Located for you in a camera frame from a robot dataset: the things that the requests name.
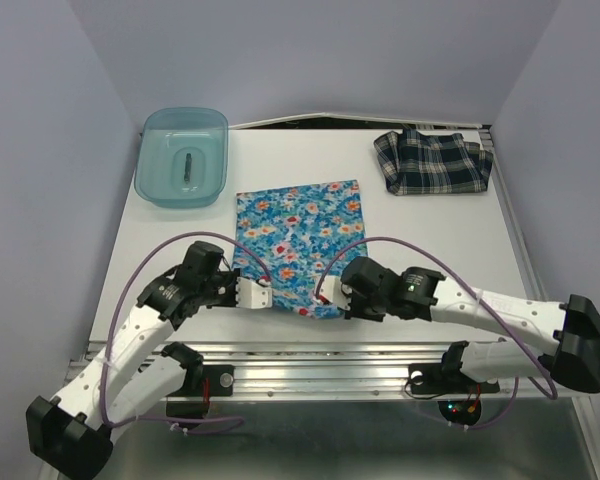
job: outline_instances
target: folded plaid shirt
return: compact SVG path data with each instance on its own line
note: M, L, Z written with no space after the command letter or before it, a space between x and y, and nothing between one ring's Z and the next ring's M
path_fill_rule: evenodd
M389 132L373 142L387 190L394 195L475 193L489 186L493 155L462 135Z

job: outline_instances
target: bolt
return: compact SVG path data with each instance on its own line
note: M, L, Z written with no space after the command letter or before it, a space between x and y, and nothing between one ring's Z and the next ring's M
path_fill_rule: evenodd
M224 388L229 388L231 385L233 385L233 377L230 373L223 373L220 375L220 385Z

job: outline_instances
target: blue floral cloth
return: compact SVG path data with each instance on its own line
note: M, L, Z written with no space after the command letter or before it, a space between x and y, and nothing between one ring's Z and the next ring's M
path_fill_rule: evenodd
M315 318L340 316L333 305L321 305L313 291L327 263L350 243L364 238L358 182L304 185L239 193L236 239L253 250L273 275L273 305ZM349 250L330 275L340 275L366 244ZM257 279L262 269L236 249L233 268Z

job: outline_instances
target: wall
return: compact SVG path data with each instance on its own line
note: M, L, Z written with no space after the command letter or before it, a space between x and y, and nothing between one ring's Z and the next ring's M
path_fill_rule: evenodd
M558 0L69 0L132 119L492 123Z
M0 0L0 479L37 477L24 412L84 348L134 132L64 0Z
M493 133L548 291L600 310L600 0L563 0Z

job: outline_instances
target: tabletop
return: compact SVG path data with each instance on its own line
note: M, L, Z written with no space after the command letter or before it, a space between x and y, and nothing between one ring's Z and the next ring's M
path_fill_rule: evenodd
M440 131L422 131L436 134ZM476 130L462 133L480 142ZM360 184L367 236L391 236L414 243L441 258L471 285L524 297L521 273L507 232L496 182L480 194L397 197L385 189L373 147L380 130L236 130L230 132L227 182L211 206L192 210L156 207L129 189L120 228L91 330L90 341L106 340L120 292L142 259L162 241L184 232L206 230L235 235L237 192L356 179ZM215 239L231 258L233 246ZM191 239L158 253L139 275L123 312L156 276L182 261ZM435 268L404 247L368 244L369 255L402 272L409 266ZM366 343L492 340L494 335L459 325L386 318L310 319L278 310L200 310L172 341L209 343Z

